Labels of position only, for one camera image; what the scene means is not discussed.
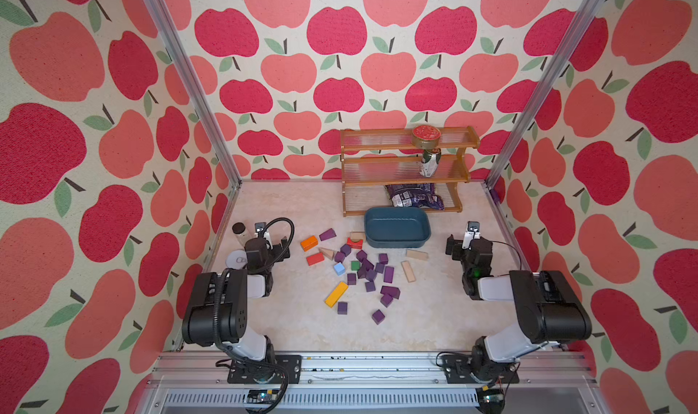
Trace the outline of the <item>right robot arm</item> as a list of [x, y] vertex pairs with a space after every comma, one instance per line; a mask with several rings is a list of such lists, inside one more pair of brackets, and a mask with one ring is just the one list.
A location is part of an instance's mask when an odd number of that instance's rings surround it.
[[470, 299], [511, 302], [516, 309], [516, 323], [477, 339], [470, 352], [437, 356], [436, 365], [450, 384], [516, 381], [516, 366], [523, 356], [591, 336], [591, 319], [562, 272], [511, 270], [495, 276], [494, 244], [474, 233], [446, 241], [445, 254], [461, 263], [462, 284]]

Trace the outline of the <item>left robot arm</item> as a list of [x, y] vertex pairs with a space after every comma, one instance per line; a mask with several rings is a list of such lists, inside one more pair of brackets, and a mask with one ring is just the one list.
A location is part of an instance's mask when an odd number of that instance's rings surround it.
[[296, 384], [302, 357], [278, 355], [269, 337], [248, 326], [248, 300], [270, 295], [271, 268], [290, 256], [289, 241], [271, 246], [265, 239], [245, 244], [246, 263], [194, 280], [183, 319], [184, 343], [216, 347], [227, 355], [216, 365], [228, 369], [230, 384]]

